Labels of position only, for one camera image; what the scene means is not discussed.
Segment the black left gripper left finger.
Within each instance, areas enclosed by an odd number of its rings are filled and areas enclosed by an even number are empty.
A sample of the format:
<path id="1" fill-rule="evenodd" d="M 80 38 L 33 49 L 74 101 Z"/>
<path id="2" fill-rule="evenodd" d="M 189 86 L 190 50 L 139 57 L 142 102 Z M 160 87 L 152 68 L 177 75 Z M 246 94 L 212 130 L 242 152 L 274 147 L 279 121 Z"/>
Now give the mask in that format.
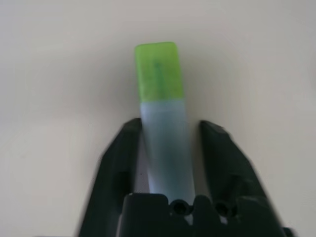
<path id="1" fill-rule="evenodd" d="M 142 124 L 126 122 L 104 152 L 79 230 L 80 237 L 114 237 L 126 195 L 134 190 Z"/>

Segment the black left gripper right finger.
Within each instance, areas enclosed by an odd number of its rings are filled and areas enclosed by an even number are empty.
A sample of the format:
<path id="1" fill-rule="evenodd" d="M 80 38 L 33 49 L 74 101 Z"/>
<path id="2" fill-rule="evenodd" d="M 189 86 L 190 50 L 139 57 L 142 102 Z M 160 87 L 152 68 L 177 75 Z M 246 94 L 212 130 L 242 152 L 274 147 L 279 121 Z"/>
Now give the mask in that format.
<path id="1" fill-rule="evenodd" d="M 230 237 L 279 237 L 281 224 L 254 168 L 223 127 L 199 123 L 208 189 Z"/>

